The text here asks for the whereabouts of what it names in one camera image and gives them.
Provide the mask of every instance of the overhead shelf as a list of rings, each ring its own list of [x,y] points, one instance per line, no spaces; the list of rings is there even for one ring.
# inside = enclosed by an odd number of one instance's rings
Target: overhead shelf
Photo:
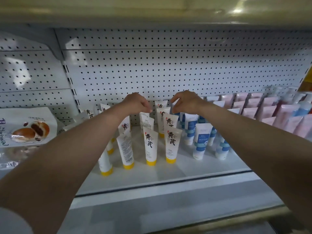
[[[311,7],[312,0],[2,0],[0,17],[63,27],[143,21],[298,28],[311,27]]]
[[[145,159],[143,136],[139,126],[132,129],[135,166],[125,170],[117,143],[110,156],[113,173],[104,177],[98,165],[80,187],[71,208],[105,204],[136,198],[151,197],[213,186],[258,180],[250,168],[234,153],[218,160],[206,151],[202,161],[193,158],[193,149],[180,142],[177,162],[166,162],[164,139],[158,138],[155,166],[148,166]]]

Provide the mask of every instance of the forearm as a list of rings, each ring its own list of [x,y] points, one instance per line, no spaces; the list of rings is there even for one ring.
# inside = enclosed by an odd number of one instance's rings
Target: forearm
[[[206,103],[200,110],[307,227],[312,218],[312,143],[265,123]]]
[[[19,213],[35,233],[56,233],[76,192],[126,116],[117,105],[41,146],[0,180],[0,206]]]

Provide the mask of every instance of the pink package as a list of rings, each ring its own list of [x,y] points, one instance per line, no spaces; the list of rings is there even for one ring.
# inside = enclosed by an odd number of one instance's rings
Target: pink package
[[[250,98],[261,98],[263,93],[251,93]]]
[[[244,104],[245,104],[245,101],[234,102],[233,108],[239,108],[239,114],[241,114]]]
[[[245,108],[257,108],[260,102],[260,98],[250,98],[247,101],[247,105]]]
[[[278,100],[278,97],[264,98],[261,106],[263,107],[273,106],[273,103],[275,103],[277,100]]]
[[[276,106],[260,107],[259,112],[257,114],[257,119],[261,121],[263,118],[271,117],[275,109],[276,109]]]
[[[225,101],[224,108],[230,109],[233,103],[234,94],[223,94],[221,100]]]
[[[237,93],[236,98],[235,98],[235,102],[245,101],[247,96],[248,96],[248,93]]]
[[[288,131],[289,133],[293,133],[296,127],[298,126],[299,122],[302,120],[302,118],[303,116],[289,118],[284,127],[284,130]]]
[[[244,108],[242,115],[253,119],[258,108]]]
[[[297,128],[294,130],[294,134],[302,138],[305,138],[312,128],[312,114],[305,115]]]
[[[263,118],[261,121],[264,122],[265,124],[272,126],[275,119],[276,117],[269,117],[269,118]]]
[[[273,124],[273,126],[279,128],[279,129],[284,129],[288,119],[292,116],[294,111],[297,111],[299,109],[300,105],[295,104],[295,105],[289,105],[289,104],[284,104],[281,105],[277,114],[276,114],[276,119]]]

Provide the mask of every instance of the pegboard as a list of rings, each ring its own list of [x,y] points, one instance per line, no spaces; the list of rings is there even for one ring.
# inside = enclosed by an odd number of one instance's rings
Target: pegboard
[[[51,51],[0,52],[0,64],[0,92],[70,88]]]
[[[64,67],[45,45],[4,32],[0,43],[0,108],[47,106],[60,120],[78,114]]]
[[[80,108],[139,92],[155,112],[155,100],[182,90],[213,96],[299,86],[311,63],[307,31],[59,29],[57,36]]]
[[[0,51],[34,51],[49,50],[41,43],[15,36],[7,32],[0,32]]]
[[[48,107],[59,120],[78,114],[70,89],[0,93],[0,108],[32,107]]]

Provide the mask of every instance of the white shelf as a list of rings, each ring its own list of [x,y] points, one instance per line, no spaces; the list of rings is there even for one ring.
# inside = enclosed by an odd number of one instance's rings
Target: white shelf
[[[148,166],[139,126],[133,126],[132,135],[134,168],[123,168],[115,142],[115,152],[110,156],[114,172],[104,177],[96,165],[80,187],[71,208],[259,179],[236,154],[229,153],[224,161],[220,161],[206,151],[203,160],[197,161],[192,156],[192,148],[183,141],[179,146],[177,162],[168,164],[164,139],[160,137],[157,164],[154,167]]]

